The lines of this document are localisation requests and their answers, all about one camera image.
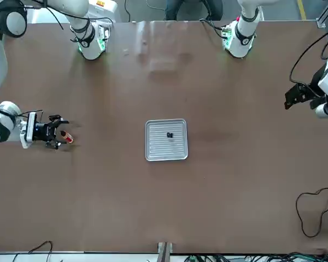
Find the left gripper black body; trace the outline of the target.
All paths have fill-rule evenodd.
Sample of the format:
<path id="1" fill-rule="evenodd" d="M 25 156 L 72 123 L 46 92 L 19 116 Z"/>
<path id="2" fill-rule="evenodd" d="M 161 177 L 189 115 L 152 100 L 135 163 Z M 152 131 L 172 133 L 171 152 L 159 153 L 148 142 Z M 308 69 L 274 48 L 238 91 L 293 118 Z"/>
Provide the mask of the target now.
<path id="1" fill-rule="evenodd" d="M 319 81 L 324 75 L 326 66 L 323 65 L 312 77 L 310 84 L 308 84 L 310 105 L 320 105 L 326 102 L 326 94 L 319 87 Z"/>

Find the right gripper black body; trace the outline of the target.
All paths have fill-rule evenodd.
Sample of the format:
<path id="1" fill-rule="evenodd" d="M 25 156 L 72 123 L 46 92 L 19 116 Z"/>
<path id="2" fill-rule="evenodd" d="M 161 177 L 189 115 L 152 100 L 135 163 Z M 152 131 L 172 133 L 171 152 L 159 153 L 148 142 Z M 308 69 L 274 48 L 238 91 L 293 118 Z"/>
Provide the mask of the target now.
<path id="1" fill-rule="evenodd" d="M 40 123 L 34 126 L 34 141 L 51 142 L 56 140 L 57 122 Z"/>

